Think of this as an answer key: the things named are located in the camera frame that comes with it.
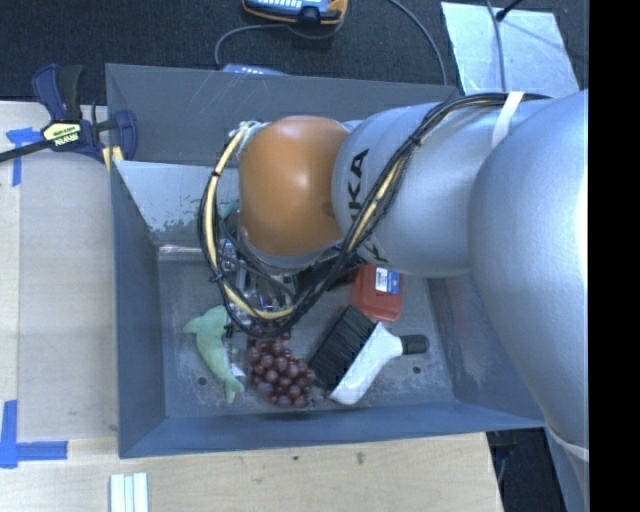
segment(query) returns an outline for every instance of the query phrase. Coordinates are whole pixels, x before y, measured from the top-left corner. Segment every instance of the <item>blue clamp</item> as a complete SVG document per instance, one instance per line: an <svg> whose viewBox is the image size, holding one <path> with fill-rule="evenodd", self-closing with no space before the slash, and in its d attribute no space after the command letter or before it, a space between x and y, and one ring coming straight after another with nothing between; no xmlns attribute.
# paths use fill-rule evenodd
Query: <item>blue clamp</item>
<svg viewBox="0 0 640 512"><path fill-rule="evenodd" d="M118 129L117 145L125 159L130 160L138 145L136 122L133 112L119 110L115 119L93 124L82 119L82 111L77 100L77 85L82 72L81 66L50 64L33 76L32 85L38 102L47 109L51 123L42 130L43 138L49 149L58 152L73 151L98 162L104 162L103 149L99 133L104 130Z"/></svg>
<svg viewBox="0 0 640 512"><path fill-rule="evenodd" d="M5 402L0 432L0 468L15 469L21 461L67 459L67 441L18 443L17 417L18 401Z"/></svg>

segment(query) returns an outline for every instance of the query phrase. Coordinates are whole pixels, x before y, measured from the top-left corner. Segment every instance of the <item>orange object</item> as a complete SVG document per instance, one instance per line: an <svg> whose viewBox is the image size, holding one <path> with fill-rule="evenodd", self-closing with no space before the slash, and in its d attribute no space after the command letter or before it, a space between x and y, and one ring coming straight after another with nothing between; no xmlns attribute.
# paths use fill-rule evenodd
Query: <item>orange object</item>
<svg viewBox="0 0 640 512"><path fill-rule="evenodd" d="M394 322L402 312L402 276L377 265L360 267L351 303L368 317Z"/></svg>

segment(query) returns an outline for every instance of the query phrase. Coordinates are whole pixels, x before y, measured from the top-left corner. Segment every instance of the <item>black cable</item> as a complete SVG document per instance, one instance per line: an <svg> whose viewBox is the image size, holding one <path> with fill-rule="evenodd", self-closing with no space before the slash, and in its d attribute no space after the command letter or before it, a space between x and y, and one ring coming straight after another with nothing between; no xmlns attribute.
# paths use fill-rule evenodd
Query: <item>black cable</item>
<svg viewBox="0 0 640 512"><path fill-rule="evenodd" d="M404 5L397 2L397 0L388 0L388 1L391 4L395 5L398 9L400 9L406 16L408 16L409 19L411 19L411 21L413 21L416 24L416 26L420 29L420 32L422 32L424 36L427 38L427 41L429 41L429 44L431 45L431 48L433 49L433 52L436 55L436 59L438 59L438 65L440 66L440 74L442 75L442 84L445 86L449 85L447 80L447 72L445 71L445 68L444 68L444 61L442 60L442 55L440 55L440 52L438 51L438 47L436 46L436 43L431 37L431 34L429 34L429 31L424 27L422 23L420 23L420 20L416 18L415 14L413 14Z"/></svg>
<svg viewBox="0 0 640 512"><path fill-rule="evenodd" d="M493 29L496 33L496 44L498 46L498 62L500 64L500 85L502 87L502 92L507 92L507 78L504 70L504 50L502 49L502 36L500 35L500 27L498 26L498 20L496 16L493 14L493 7L489 0L484 0L485 5L489 11L489 16L491 17L491 22L493 23Z"/></svg>
<svg viewBox="0 0 640 512"><path fill-rule="evenodd" d="M276 28L284 28L287 26L288 26L287 23L274 23L274 24L261 23L259 25L247 25L246 27L235 28L233 30L230 30L226 34L223 34L222 37L218 39L218 42L216 43L216 47L213 51L213 58L215 59L216 69L222 68L222 61L220 60L220 47L222 46L222 43L224 43L231 36L240 34L242 32L247 32L249 30L270 30L270 29L276 29Z"/></svg>
<svg viewBox="0 0 640 512"><path fill-rule="evenodd" d="M509 12L511 11L511 9L513 9L516 5L518 5L520 2L522 2L522 0L515 0L515 2L513 2L512 4L508 5L507 7L505 7L504 9L501 9L498 11L498 14L496 14L496 20L497 21L502 21L505 16L507 14L509 14Z"/></svg>

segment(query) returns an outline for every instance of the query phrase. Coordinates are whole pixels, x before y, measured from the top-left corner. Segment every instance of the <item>wooden table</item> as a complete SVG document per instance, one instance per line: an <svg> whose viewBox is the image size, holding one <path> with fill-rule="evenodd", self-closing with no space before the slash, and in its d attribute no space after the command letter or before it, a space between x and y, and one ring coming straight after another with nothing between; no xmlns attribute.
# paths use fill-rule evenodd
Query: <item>wooden table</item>
<svg viewBox="0 0 640 512"><path fill-rule="evenodd" d="M6 126L38 112L12 107L0 102L0 151L10 148ZM0 402L17 398L20 371L21 189L11 176L12 163L0 164ZM0 469L0 511L106 511L110 475L138 472L148 475L153 512L503 510L486 437L476 433L126 460L115 437L71 439L68 460Z"/></svg>

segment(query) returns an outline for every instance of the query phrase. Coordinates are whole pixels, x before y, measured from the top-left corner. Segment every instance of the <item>black object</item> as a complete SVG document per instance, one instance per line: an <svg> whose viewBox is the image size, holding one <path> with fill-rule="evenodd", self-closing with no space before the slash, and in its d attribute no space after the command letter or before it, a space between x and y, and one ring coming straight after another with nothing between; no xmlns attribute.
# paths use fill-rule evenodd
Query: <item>black object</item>
<svg viewBox="0 0 640 512"><path fill-rule="evenodd" d="M0 162L29 155L43 149L55 152L71 151L104 163L104 144L100 132L117 128L120 149L124 158L131 159L135 153L138 136L133 112L119 110L114 119L90 123L82 119L78 104L78 82L82 66L50 64L40 69L32 79L38 102L47 109L51 122L41 130L42 141L22 146L0 154Z"/></svg>

